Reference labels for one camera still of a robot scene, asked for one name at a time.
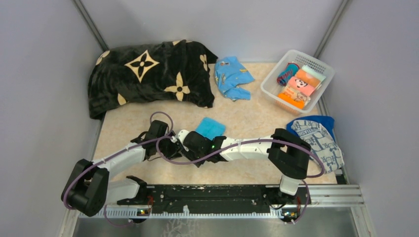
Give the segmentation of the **bright blue terry towel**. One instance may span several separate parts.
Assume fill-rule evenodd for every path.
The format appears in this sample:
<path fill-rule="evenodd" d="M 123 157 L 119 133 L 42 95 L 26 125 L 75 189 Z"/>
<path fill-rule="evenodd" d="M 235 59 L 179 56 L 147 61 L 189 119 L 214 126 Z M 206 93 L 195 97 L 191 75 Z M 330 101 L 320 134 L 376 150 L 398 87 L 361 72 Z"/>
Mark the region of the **bright blue terry towel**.
<path fill-rule="evenodd" d="M 205 117 L 201 120 L 196 128 L 196 132 L 200 135 L 213 140 L 217 136 L 222 136 L 226 130 L 226 126 L 214 119 Z"/>

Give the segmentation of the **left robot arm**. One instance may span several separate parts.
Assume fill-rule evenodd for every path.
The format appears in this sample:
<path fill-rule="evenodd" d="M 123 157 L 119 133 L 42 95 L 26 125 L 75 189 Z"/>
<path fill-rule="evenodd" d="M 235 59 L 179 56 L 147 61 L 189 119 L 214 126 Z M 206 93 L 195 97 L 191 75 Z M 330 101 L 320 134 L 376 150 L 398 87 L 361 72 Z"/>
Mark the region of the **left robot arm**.
<path fill-rule="evenodd" d="M 175 136 L 175 132 L 167 123 L 155 120 L 147 131 L 116 153 L 92 161 L 77 161 L 61 194 L 65 207 L 92 217 L 108 204 L 146 204 L 149 195 L 145 181 L 135 176 L 112 179 L 155 155 L 156 142 L 164 136 Z"/>

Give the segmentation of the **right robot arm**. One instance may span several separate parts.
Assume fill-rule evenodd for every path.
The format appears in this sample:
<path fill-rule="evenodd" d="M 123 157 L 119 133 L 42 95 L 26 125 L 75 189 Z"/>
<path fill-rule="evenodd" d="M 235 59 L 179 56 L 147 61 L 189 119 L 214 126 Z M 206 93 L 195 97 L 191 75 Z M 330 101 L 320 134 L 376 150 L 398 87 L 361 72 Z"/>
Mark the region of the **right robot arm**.
<path fill-rule="evenodd" d="M 307 177 L 311 146 L 283 128 L 273 135 L 254 139 L 233 139 L 216 136 L 209 139 L 196 131 L 181 130 L 177 139 L 183 146 L 184 156 L 197 161 L 231 162 L 241 159 L 269 160 L 281 172 L 278 197 L 283 203 L 292 203 L 298 187 Z"/>

